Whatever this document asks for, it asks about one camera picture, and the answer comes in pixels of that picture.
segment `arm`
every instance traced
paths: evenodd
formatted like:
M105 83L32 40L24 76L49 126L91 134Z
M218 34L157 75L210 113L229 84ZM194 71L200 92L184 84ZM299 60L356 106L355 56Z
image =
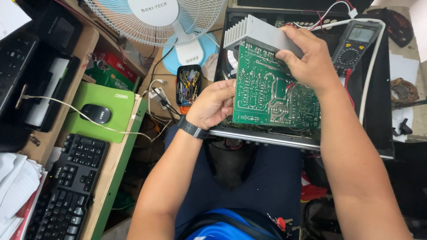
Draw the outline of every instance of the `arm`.
M186 119L202 129L233 112L235 80L211 84L191 106ZM141 189L127 240L172 240L175 218L190 185L202 140L178 130Z
M300 60L282 50L293 76L312 87L320 102L321 152L338 221L347 240L412 239L387 171L358 121L326 43L306 29L282 30L304 52Z

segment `hand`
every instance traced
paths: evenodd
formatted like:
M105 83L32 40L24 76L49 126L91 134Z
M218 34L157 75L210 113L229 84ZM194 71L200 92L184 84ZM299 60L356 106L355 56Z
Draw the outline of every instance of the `hand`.
M208 130L233 114L236 79L214 82L197 97L186 115L189 123Z
M276 53L276 58L283 60L288 65L292 75L298 81L310 86L316 93L341 84L324 40L319 39L305 28L295 29L292 26L283 26L280 29L304 53L302 59L289 50L280 50Z

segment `electric fan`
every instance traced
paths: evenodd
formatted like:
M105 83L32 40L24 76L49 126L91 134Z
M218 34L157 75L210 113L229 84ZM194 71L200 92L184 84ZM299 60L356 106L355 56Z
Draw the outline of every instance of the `electric fan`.
M218 18L225 0L85 2L108 26L127 38L164 47L164 55L170 54L163 62L171 73L176 74L181 65L203 65L209 55L218 50L215 37L207 36L206 32Z

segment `computer mouse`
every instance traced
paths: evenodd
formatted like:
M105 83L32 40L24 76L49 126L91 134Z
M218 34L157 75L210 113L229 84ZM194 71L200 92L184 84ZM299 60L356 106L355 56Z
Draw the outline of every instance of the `computer mouse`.
M90 118L92 121L100 124L108 122L111 116L111 111L108 108L95 105L95 104L85 104L80 111L84 115L86 115L88 118ZM87 120L81 114L80 114L80 118Z

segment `person's left hand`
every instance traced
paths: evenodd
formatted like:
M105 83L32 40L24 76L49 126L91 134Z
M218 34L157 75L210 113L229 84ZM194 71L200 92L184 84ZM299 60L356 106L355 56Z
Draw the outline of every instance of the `person's left hand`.
M214 82L205 88L186 115L189 123L208 130L233 114L236 79Z

